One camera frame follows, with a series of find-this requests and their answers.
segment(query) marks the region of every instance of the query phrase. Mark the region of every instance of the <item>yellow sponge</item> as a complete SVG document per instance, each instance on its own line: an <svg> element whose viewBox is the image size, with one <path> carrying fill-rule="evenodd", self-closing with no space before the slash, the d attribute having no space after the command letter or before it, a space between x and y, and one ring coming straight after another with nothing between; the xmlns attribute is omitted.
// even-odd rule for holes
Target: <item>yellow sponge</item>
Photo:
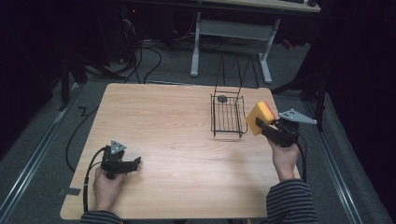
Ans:
<svg viewBox="0 0 396 224"><path fill-rule="evenodd" d="M246 118L247 126L254 135L262 133L262 129L256 125L256 118L261 119L265 124L271 124L275 120L275 115L265 101L258 102Z"/></svg>

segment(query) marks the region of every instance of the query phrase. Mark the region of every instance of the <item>striped sleeve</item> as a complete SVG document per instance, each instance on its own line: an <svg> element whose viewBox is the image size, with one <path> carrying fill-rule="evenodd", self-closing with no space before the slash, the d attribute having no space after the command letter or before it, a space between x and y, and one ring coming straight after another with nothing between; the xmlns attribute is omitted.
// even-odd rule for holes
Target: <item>striped sleeve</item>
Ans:
<svg viewBox="0 0 396 224"><path fill-rule="evenodd" d="M268 223L318 223L311 188L302 179L283 181L267 195Z"/></svg>
<svg viewBox="0 0 396 224"><path fill-rule="evenodd" d="M122 220L107 211L91 211L86 212L81 216L81 224L89 223L107 223L107 224L121 224Z"/></svg>

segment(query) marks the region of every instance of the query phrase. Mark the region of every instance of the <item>wire basket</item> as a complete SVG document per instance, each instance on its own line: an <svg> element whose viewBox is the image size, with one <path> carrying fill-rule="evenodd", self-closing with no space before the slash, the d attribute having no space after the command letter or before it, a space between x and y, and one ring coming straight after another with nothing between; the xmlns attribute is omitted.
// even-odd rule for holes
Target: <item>wire basket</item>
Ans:
<svg viewBox="0 0 396 224"><path fill-rule="evenodd" d="M241 77L241 70L237 57L235 57L235 61L238 68L238 75L240 80L240 86L238 91L222 91L218 89L220 74L219 71L216 81L215 92L213 94L210 94L212 104L211 131L213 132L214 136L216 136L216 133L237 133L239 135L239 138L241 138L242 135L248 131L248 125L245 122L246 115L244 97L240 96L239 93L242 89L243 80L246 76L248 64L250 62L252 63L255 75L256 71L254 69L254 63L251 55L249 61L247 62L247 68L245 69L243 77ZM220 56L220 67L222 67L222 78L225 86L224 57L222 53Z"/></svg>

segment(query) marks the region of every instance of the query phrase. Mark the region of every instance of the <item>hand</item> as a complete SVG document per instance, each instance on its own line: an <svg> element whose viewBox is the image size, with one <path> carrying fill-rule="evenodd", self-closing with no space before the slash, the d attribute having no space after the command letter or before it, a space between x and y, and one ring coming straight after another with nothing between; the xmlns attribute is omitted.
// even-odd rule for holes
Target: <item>hand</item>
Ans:
<svg viewBox="0 0 396 224"><path fill-rule="evenodd" d="M106 177L106 171L96 168L93 191L96 197L95 211L110 211L120 193L120 186L124 175L117 175L115 179Z"/></svg>
<svg viewBox="0 0 396 224"><path fill-rule="evenodd" d="M282 182L288 179L294 179L294 167L301 155L300 149L296 144L290 147L280 147L269 139L268 143L273 150L273 163L279 181Z"/></svg>

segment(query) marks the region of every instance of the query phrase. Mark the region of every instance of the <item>desk leg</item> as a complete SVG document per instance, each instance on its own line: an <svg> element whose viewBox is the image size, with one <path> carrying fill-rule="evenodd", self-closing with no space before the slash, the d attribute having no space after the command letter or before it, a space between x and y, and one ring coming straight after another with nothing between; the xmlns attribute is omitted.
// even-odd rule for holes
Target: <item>desk leg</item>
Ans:
<svg viewBox="0 0 396 224"><path fill-rule="evenodd" d="M267 57L268 57L268 53L270 52L271 46L274 42L274 38L275 38L275 35L277 32L277 27L279 26L279 23L280 23L280 19L276 19L274 22L273 28L271 30L270 37L268 38L268 42L267 42L265 51L264 51L264 53L259 54L260 65L262 66L262 75L264 76L264 82L266 84L272 83L270 70L268 69Z"/></svg>
<svg viewBox="0 0 396 224"><path fill-rule="evenodd" d="M195 44L194 51L192 52L191 61L191 76L198 76L198 65L199 65L199 35L201 32L201 12L197 12L197 22L195 25Z"/></svg>

